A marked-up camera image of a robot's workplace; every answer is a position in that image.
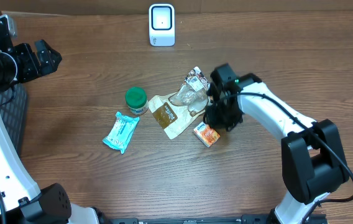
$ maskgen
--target green lid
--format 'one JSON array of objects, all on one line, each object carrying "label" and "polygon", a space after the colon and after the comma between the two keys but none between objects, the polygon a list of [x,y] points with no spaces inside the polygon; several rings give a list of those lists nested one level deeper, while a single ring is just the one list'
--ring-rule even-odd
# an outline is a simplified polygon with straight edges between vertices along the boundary
[{"label": "green lid", "polygon": [[126,93],[127,105],[133,109],[145,106],[147,101],[145,90],[139,87],[132,87]]}]

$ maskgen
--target brown label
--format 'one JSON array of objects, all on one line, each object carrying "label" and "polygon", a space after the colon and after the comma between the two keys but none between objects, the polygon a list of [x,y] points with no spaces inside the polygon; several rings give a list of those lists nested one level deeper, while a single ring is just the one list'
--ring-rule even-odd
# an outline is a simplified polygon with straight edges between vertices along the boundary
[{"label": "brown label", "polygon": [[153,117],[157,120],[163,129],[178,119],[177,115],[174,113],[174,111],[171,109],[171,106],[167,102],[165,102],[161,107],[154,111]]}]

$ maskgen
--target beige bag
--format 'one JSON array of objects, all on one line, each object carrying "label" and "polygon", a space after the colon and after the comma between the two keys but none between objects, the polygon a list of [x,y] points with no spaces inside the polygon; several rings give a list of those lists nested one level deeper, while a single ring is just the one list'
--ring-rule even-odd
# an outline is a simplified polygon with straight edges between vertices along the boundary
[{"label": "beige bag", "polygon": [[176,93],[154,96],[149,109],[170,139],[181,134],[200,114],[209,102],[206,94],[208,81],[198,67],[185,77]]}]

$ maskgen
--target orange and white package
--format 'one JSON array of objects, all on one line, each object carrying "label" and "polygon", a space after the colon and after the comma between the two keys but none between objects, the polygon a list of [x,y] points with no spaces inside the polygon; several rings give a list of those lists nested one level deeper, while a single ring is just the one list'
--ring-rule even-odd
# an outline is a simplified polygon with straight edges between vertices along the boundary
[{"label": "orange and white package", "polygon": [[194,128],[193,132],[207,147],[212,146],[221,137],[214,129],[210,128],[208,124],[201,122]]}]

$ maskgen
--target dark blue square outline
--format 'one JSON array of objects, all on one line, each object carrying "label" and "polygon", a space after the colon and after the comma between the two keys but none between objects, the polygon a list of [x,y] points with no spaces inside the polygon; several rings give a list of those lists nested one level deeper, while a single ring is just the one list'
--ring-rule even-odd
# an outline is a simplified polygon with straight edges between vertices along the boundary
[{"label": "dark blue square outline", "polygon": [[[167,8],[169,8],[170,9],[170,28],[168,28],[168,29],[154,29],[154,26],[153,26],[153,9],[154,8],[156,8],[156,7],[167,7]],[[172,28],[172,9],[171,9],[171,7],[170,6],[154,6],[154,7],[152,7],[152,21],[151,21],[151,26],[152,26],[152,29],[153,30],[170,30],[171,28]]]}]

